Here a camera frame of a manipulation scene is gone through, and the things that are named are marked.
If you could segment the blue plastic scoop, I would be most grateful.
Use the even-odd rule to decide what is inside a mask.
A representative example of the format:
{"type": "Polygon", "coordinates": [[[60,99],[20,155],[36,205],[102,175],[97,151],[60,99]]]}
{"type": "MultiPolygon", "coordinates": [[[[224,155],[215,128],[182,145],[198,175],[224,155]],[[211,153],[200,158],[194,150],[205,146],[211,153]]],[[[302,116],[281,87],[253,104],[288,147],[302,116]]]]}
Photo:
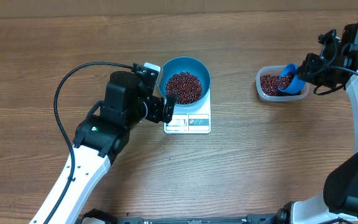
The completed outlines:
{"type": "Polygon", "coordinates": [[[296,95],[298,94],[304,87],[305,85],[305,81],[303,80],[300,80],[300,78],[298,77],[298,74],[297,74],[297,69],[298,69],[298,66],[293,64],[293,63],[289,63],[281,72],[280,76],[282,75],[286,75],[288,72],[291,72],[295,75],[291,85],[286,89],[286,90],[281,90],[279,89],[280,91],[283,91],[283,92],[286,92],[286,93],[289,93],[291,95],[296,95]]]}

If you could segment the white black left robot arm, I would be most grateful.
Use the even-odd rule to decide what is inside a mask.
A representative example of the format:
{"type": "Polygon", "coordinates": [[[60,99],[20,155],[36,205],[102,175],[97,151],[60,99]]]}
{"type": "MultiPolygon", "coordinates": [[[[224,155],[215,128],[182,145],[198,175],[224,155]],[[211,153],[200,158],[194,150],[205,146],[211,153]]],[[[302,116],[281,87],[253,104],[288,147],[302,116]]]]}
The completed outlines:
{"type": "Polygon", "coordinates": [[[129,142],[130,131],[146,119],[172,120],[176,99],[154,96],[158,70],[139,67],[110,75],[104,99],[77,126],[69,156],[32,223],[75,223],[88,197],[129,142]]]}

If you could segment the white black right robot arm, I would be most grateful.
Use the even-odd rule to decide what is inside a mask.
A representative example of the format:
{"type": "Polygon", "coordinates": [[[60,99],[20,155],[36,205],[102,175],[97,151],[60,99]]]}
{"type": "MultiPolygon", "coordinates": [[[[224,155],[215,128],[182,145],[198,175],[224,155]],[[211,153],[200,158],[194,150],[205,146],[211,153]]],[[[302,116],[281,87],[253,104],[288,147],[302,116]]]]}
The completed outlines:
{"type": "Polygon", "coordinates": [[[270,223],[353,223],[358,221],[358,23],[344,27],[341,37],[331,30],[318,37],[321,53],[310,53],[293,72],[297,80],[328,92],[345,90],[354,122],[353,155],[327,177],[323,192],[290,202],[268,219],[270,223]]]}

